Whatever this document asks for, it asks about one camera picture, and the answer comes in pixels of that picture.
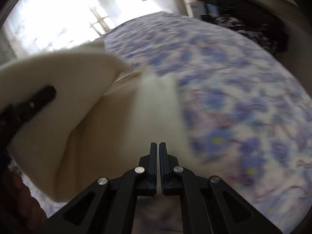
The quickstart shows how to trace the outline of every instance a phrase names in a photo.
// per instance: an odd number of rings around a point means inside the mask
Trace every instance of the window pane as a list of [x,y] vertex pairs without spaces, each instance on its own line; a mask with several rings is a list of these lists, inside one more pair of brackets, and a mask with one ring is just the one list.
[[88,18],[87,20],[91,23],[94,24],[97,21],[96,16],[90,11],[90,13],[88,13]]
[[100,23],[96,23],[96,24],[94,25],[94,27],[95,27],[101,34],[105,34],[105,31],[104,31],[104,29],[103,29],[103,27],[101,26]]
[[105,24],[107,24],[107,26],[110,29],[114,29],[116,27],[115,24],[113,23],[113,21],[109,17],[104,18],[103,20],[104,20]]
[[107,16],[106,11],[100,6],[96,7],[96,12],[99,13],[100,17],[106,17]]
[[97,34],[97,32],[90,27],[87,31],[86,31],[86,39],[93,41],[96,40],[99,37],[99,35]]

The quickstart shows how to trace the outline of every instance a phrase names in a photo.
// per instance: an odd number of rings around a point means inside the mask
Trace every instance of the cream fabric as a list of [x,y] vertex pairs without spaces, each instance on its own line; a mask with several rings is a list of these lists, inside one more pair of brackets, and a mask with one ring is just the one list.
[[174,76],[145,68],[111,87],[129,66],[99,50],[95,43],[0,68],[0,108],[48,84],[57,90],[9,146],[26,175],[55,201],[72,199],[100,176],[136,167],[151,142],[166,142],[169,153],[192,164]]
[[0,109],[27,100],[46,85],[57,90],[56,98],[26,123],[9,145],[21,169],[52,198],[68,136],[118,75],[129,69],[103,50],[103,44],[92,44],[0,67]]

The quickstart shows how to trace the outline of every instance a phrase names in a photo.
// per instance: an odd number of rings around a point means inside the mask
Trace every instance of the floral bedsheet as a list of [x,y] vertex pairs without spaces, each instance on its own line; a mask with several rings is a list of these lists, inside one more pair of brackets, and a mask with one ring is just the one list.
[[[302,221],[312,205],[312,101],[274,57],[229,29],[165,12],[103,40],[135,68],[175,73],[206,177],[221,176],[285,234]],[[55,211],[39,200],[48,215]],[[135,232],[181,233],[178,207],[177,198],[138,200]]]

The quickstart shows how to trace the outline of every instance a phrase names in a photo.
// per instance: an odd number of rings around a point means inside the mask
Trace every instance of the folded towel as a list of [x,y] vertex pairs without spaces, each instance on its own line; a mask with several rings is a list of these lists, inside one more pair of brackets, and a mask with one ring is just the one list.
[[0,108],[45,85],[57,90],[56,99],[18,131],[8,148],[55,201],[72,199],[100,176],[114,178],[136,167],[151,142],[165,141],[171,154],[193,164],[174,75],[158,77],[145,68],[114,83],[130,66],[99,45],[0,67]]

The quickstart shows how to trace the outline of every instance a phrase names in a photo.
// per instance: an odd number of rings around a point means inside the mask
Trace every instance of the metal screw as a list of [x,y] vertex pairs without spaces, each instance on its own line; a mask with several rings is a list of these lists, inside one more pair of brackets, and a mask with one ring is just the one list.
[[104,177],[98,178],[99,185],[105,185],[107,182],[108,182],[107,178]]
[[214,183],[214,184],[218,184],[218,183],[220,182],[220,178],[217,177],[217,176],[212,176],[212,177],[210,178],[210,182],[211,182],[211,183]]
[[135,172],[136,173],[143,173],[143,172],[145,172],[145,169],[144,169],[144,167],[138,166],[137,168],[135,168]]
[[182,166],[176,166],[176,167],[174,167],[174,171],[176,173],[181,173],[181,172],[183,172],[183,167]]

